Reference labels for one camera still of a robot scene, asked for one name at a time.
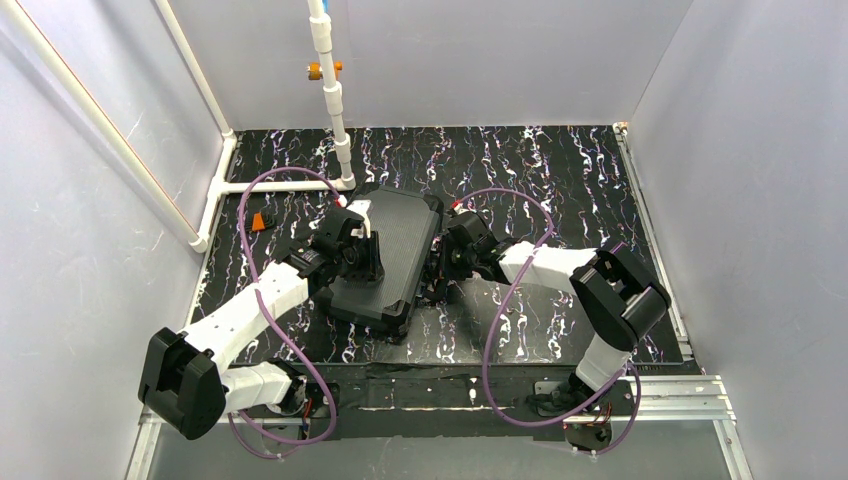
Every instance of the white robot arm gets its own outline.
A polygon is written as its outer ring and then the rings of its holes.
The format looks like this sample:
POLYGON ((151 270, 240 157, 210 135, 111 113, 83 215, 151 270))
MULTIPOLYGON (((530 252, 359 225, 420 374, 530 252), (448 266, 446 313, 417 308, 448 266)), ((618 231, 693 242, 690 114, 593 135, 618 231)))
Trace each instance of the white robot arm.
POLYGON ((256 292, 277 319, 337 276, 380 280, 379 239, 370 229, 367 210, 363 202, 331 207, 313 240, 293 240, 258 282, 179 332, 157 332, 148 344, 139 399, 189 440, 206 433, 224 413, 291 403, 292 383, 300 374, 284 362, 230 368, 268 327, 256 292))
POLYGON ((477 273, 511 285, 532 256, 521 284, 554 288, 579 299, 595 336, 567 385, 561 386, 557 397, 563 410, 582 403, 618 373, 671 306, 665 288, 625 244, 536 249, 528 242, 495 238, 476 212, 465 210, 448 223, 443 248, 445 270, 452 279, 477 273))

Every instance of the textured case lid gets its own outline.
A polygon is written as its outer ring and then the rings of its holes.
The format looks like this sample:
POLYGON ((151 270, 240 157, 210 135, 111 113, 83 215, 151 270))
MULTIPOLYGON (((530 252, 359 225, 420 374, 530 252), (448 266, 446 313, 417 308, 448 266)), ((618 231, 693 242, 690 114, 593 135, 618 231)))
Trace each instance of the textured case lid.
MULTIPOLYGON (((374 326, 373 322, 383 321, 384 309, 399 301, 413 303, 439 214, 431 210, 422 194, 390 187, 380 186, 355 198, 372 202, 371 228, 380 235, 380 258, 386 274, 379 283, 336 280, 330 286, 330 313, 342 320, 374 326)), ((406 318, 397 321, 402 323, 406 318)))

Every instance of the white pvc pipe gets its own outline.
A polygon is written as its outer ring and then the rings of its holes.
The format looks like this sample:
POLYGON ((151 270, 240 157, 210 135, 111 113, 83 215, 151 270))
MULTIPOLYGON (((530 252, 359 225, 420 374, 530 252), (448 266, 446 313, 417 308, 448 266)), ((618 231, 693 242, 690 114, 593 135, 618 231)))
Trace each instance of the white pvc pipe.
POLYGON ((309 1, 309 23, 312 28, 312 41, 318 52, 318 61, 324 78, 324 100, 327 102, 327 112, 333 124, 333 143, 336 147, 336 157, 342 167, 342 183, 345 189, 356 185, 353 171, 350 168, 350 137, 344 131, 342 120, 342 85, 336 81, 336 67, 333 63, 333 43, 330 36, 330 16, 324 11, 323 0, 309 1))
POLYGON ((200 89, 200 94, 203 95, 209 111, 212 112, 215 123, 218 124, 218 128, 221 130, 221 135, 225 138, 233 136, 233 129, 230 128, 227 119, 224 118, 224 112, 221 111, 218 100, 215 99, 212 89, 209 88, 209 82, 206 81, 203 70, 200 69, 200 64, 197 63, 197 58, 191 50, 191 45, 188 44, 188 39, 186 39, 183 29, 180 27, 180 22, 177 21, 177 17, 174 15, 171 4, 168 3, 168 0, 156 0, 156 6, 165 20, 165 25, 167 25, 168 30, 171 32, 171 37, 173 37, 174 42, 177 44, 183 60, 188 65, 191 76, 194 77, 194 82, 197 84, 197 88, 200 89))
MULTIPOLYGON (((330 180, 330 183, 336 187, 336 190, 345 190, 345 184, 342 179, 337 178, 330 180)), ((226 183, 222 187, 223 194, 242 193, 247 190, 249 183, 226 183)), ((292 182, 261 182, 257 183, 252 193, 266 192, 308 192, 313 190, 329 190, 327 184, 317 180, 303 180, 292 182)))
POLYGON ((195 247, 195 250, 204 251, 206 245, 199 243, 200 236, 194 230, 194 227, 191 226, 191 223, 185 218, 180 209, 177 208, 177 205, 168 196, 162 185, 153 177, 150 170, 141 161, 141 158, 139 158, 138 154, 129 142, 127 142, 127 139, 121 135, 121 132, 112 123, 106 112, 94 100, 88 89, 85 88, 73 70, 65 63, 65 60, 44 35, 44 32, 38 28, 38 25, 35 24, 29 13, 27 13, 17 0, 0 0, 0 5, 6 11, 6 16, 26 36, 30 46, 38 54, 41 61, 44 62, 56 79, 59 80, 59 83, 71 95, 79 108, 85 113, 88 120, 97 127, 97 130, 109 143, 109 146, 115 150, 133 177, 161 209, 168 223, 173 226, 175 233, 195 247))
POLYGON ((206 206, 203 208, 203 217, 200 218, 200 238, 208 246, 212 236, 212 222, 215 220, 215 211, 218 207, 218 201, 221 199, 221 185, 226 184, 224 177, 227 175, 227 169, 230 166, 230 158, 233 156, 233 150, 236 147, 235 135, 224 137, 224 144, 221 147, 221 157, 218 159, 218 168, 215 170, 215 175, 209 183, 209 190, 206 192, 206 206))

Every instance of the orange object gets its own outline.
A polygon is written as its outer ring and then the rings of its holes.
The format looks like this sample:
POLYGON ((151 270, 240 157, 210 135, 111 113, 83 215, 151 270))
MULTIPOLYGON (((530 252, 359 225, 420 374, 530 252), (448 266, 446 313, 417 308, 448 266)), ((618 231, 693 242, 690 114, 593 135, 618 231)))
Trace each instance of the orange object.
MULTIPOLYGON (((339 72, 344 68, 344 64, 342 62, 336 62, 333 64, 333 68, 336 70, 336 80, 339 79, 339 72)), ((324 78, 324 72, 321 71, 320 63, 310 63, 308 67, 306 67, 306 71, 309 73, 310 80, 321 80, 324 78)))
POLYGON ((257 212, 257 213, 253 214, 253 225, 251 225, 250 229, 253 230, 254 232, 258 232, 260 230, 265 230, 265 221, 262 220, 262 214, 261 213, 257 212))

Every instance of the white wall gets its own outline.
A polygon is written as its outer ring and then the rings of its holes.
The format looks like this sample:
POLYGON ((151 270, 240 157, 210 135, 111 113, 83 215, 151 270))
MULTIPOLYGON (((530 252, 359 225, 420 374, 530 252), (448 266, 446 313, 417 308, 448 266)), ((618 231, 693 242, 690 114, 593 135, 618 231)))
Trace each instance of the white wall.
POLYGON ((152 0, 21 0, 195 227, 222 138, 152 0))
POLYGON ((844 478, 848 3, 696 0, 630 129, 754 475, 844 478))
MULTIPOLYGON (((306 0, 172 0, 237 130, 328 127, 306 0)), ((329 0, 351 126, 630 119, 691 0, 329 0)))
MULTIPOLYGON (((220 142, 164 28, 144 20, 152 5, 25 3, 199 221, 220 142)), ((147 342, 185 320, 202 259, 56 86, 0 15, 0 477, 122 478, 147 342)))

